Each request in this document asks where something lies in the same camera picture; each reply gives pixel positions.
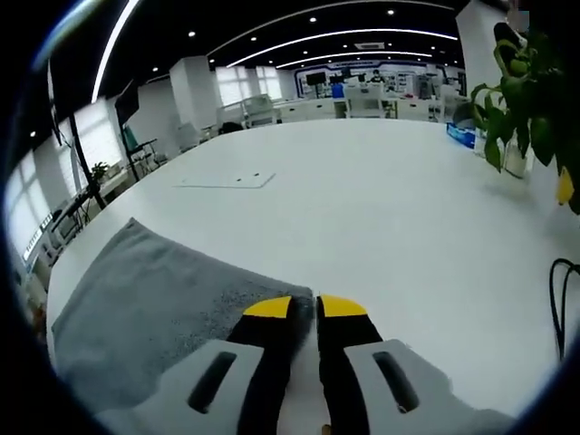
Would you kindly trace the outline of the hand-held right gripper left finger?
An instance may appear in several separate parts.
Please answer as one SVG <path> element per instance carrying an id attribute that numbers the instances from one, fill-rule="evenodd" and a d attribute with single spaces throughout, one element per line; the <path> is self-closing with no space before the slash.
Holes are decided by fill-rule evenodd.
<path id="1" fill-rule="evenodd" d="M 147 400 L 97 420 L 111 434 L 275 434 L 313 319 L 310 295 L 253 304 L 227 339 L 211 340 L 167 369 Z"/>

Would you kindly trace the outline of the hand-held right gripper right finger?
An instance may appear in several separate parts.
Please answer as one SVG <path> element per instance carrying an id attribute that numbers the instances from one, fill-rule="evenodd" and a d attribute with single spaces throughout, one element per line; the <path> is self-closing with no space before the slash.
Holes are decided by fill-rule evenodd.
<path id="1" fill-rule="evenodd" d="M 449 377 L 397 339 L 384 340 L 352 300 L 320 295 L 319 374 L 330 422 L 324 434 L 506 434 L 511 417 L 476 409 Z"/>

